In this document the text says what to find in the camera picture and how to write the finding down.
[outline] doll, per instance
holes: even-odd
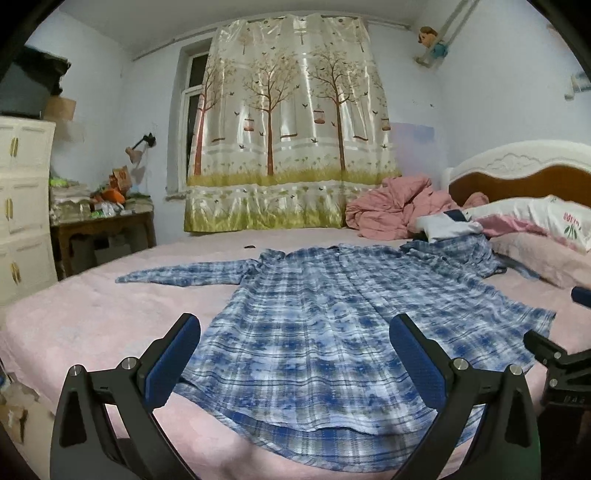
[[[427,48],[431,48],[431,46],[437,40],[437,30],[432,29],[431,27],[421,27],[421,30],[418,34],[418,42],[424,45]],[[437,43],[435,48],[431,52],[431,56],[434,59],[438,59],[439,57],[445,57],[447,55],[447,46],[444,45],[442,42]]]

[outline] blue gripper pad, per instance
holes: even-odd
[[[175,327],[180,328],[172,337]],[[153,410],[164,406],[197,348],[200,338],[199,320],[195,315],[185,313],[164,339],[156,340],[152,344],[164,342],[165,349],[155,360],[154,366],[145,377],[144,405],[146,408]],[[152,348],[152,345],[142,356],[142,359]]]
[[[570,292],[573,302],[591,309],[591,290],[583,287],[575,287]]]
[[[406,314],[403,315],[412,323]],[[396,350],[425,405],[439,411],[447,401],[445,378],[421,346],[416,335],[420,335],[425,342],[430,340],[427,340],[416,326],[414,329],[418,333],[413,333],[409,329],[409,326],[403,321],[402,315],[396,315],[390,321],[390,343]]]

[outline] wall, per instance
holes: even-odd
[[[172,243],[188,234],[184,228],[184,201],[167,200],[168,179],[175,175],[175,143],[178,123],[179,82],[178,64],[181,52],[208,35],[178,42],[132,62],[124,77],[121,117],[119,119],[119,149],[125,149],[150,131],[156,145],[145,151],[137,172],[142,180],[139,189],[154,202],[154,229],[158,244]]]
[[[439,171],[446,164],[446,140],[440,120],[441,94],[434,73],[413,60],[413,55],[422,52],[421,46],[414,33],[397,28],[371,24],[369,35],[386,92],[390,121],[436,129],[441,158],[431,158],[425,169],[431,169],[433,177],[439,179]],[[142,160],[146,171],[140,189],[148,192],[154,201],[154,224],[159,244],[174,242],[187,235],[183,232],[184,201],[165,200],[167,166],[171,161],[176,162],[173,147],[177,142],[180,98],[174,89],[178,83],[176,74],[181,51],[205,38],[207,35],[193,37],[136,60],[124,78],[120,148],[125,148],[126,144],[136,137],[141,138],[149,130],[157,138],[157,145],[148,150]]]
[[[431,0],[417,27],[438,29],[458,0]],[[510,142],[591,144],[591,94],[564,100],[581,67],[526,0],[483,0],[436,75],[444,99],[449,164]]]
[[[390,123],[425,125],[435,129],[435,156],[413,158],[412,165],[400,165],[402,172],[405,175],[426,173],[437,187],[441,172],[447,166],[447,138],[442,121],[441,88],[436,75],[414,61],[425,48],[418,43],[414,32],[398,28],[370,24],[369,36],[386,92]]]
[[[27,45],[71,62],[61,86],[77,102],[73,122],[58,125],[51,168],[59,176],[96,187],[114,166],[129,163],[113,139],[123,88],[123,71],[131,59],[113,40],[60,11],[49,16]]]

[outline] blue plaid shirt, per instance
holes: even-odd
[[[523,334],[547,336],[554,313],[482,282],[502,271],[484,236],[470,235],[400,249],[267,250],[257,260],[162,267],[117,281],[240,285],[175,392],[283,456],[373,472],[399,467],[436,415],[390,345],[392,317],[408,313],[451,358],[475,368],[533,365]]]

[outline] gold drawer handle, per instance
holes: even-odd
[[[10,264],[10,271],[12,273],[12,279],[14,280],[14,283],[16,285],[18,285],[18,281],[17,281],[17,269],[14,268],[14,263]]]

